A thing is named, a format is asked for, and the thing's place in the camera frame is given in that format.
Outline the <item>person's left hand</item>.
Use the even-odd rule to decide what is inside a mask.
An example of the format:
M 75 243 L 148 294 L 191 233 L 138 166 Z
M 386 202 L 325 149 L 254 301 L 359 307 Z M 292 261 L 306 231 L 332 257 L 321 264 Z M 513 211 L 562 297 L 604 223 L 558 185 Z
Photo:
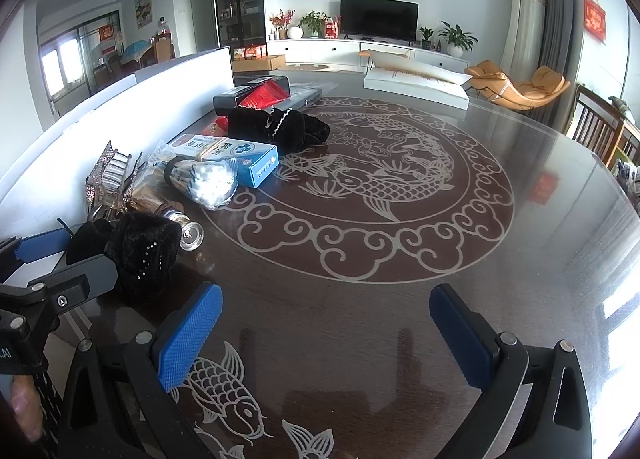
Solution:
M 11 405 L 15 420 L 29 442 L 39 441 L 43 433 L 43 411 L 39 393 L 30 375 L 16 375 L 13 378 Z

